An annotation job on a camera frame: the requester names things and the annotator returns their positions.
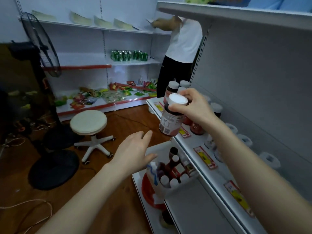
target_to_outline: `black pants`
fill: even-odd
[[[190,81],[192,75],[192,63],[175,61],[167,56],[163,60],[157,83],[157,97],[165,96],[166,88],[170,81],[180,83],[181,80]]]

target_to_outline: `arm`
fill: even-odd
[[[106,199],[120,183],[156,157],[156,154],[144,156],[152,131],[142,136],[142,131],[128,136],[119,145],[112,161],[105,164],[36,234],[87,233]]]
[[[169,106],[169,109],[187,115],[210,133],[243,195],[266,231],[280,234],[311,233],[311,205],[214,115],[199,92],[187,89],[180,94],[192,102],[188,106],[174,104]]]
[[[169,20],[159,18],[159,19],[155,20],[153,23],[151,23],[153,28],[159,28],[163,31],[173,31],[176,28],[179,28],[181,26],[181,24],[182,24],[182,20],[177,16],[173,16]]]

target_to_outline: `fan base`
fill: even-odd
[[[38,190],[51,190],[71,179],[79,168],[74,151],[58,150],[37,160],[31,167],[29,184]]]
[[[42,143],[49,150],[59,150],[69,148],[83,138],[84,136],[73,132],[69,124],[57,125],[48,130]]]

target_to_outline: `stool seat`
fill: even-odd
[[[80,112],[70,122],[71,129],[78,135],[94,135],[103,130],[106,124],[106,115],[97,110]]]

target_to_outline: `white t-shirt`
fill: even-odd
[[[172,31],[166,56],[178,62],[190,63],[202,39],[201,25],[196,20],[179,18],[182,20],[181,27]]]

